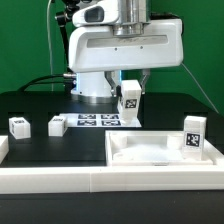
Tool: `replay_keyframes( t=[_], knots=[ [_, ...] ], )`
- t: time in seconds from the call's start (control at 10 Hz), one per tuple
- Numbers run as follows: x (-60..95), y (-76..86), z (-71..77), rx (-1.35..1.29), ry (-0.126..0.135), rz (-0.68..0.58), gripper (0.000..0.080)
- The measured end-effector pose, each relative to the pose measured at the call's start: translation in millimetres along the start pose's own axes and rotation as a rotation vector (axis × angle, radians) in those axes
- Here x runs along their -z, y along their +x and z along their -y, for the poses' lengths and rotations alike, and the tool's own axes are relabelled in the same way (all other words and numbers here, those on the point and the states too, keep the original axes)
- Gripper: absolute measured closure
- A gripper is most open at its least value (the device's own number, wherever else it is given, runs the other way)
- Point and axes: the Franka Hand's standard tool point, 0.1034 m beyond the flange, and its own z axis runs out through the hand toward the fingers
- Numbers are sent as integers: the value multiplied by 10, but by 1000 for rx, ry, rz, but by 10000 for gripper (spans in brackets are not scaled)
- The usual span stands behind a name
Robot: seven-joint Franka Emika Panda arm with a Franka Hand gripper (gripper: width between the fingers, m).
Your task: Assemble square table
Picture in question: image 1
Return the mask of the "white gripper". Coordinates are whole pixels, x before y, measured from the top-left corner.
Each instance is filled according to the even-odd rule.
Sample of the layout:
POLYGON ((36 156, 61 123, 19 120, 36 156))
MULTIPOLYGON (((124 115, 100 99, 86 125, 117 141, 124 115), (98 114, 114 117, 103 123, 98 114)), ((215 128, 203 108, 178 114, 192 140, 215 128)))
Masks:
POLYGON ((142 93, 150 70, 178 66, 183 60, 182 21, 150 19, 144 2, 97 2, 72 17, 68 61, 77 73, 104 73, 113 97, 120 92, 120 73, 143 69, 142 93))

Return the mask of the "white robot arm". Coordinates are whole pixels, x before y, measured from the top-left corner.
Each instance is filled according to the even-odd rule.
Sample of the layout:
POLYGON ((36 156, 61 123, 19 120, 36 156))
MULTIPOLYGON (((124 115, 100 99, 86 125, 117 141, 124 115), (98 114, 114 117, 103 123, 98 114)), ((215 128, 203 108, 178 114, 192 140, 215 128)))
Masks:
POLYGON ((149 0, 61 0, 56 15, 68 70, 75 75, 72 96, 88 103, 110 103, 120 94, 121 73, 142 72, 183 60, 182 20, 152 13, 149 0))

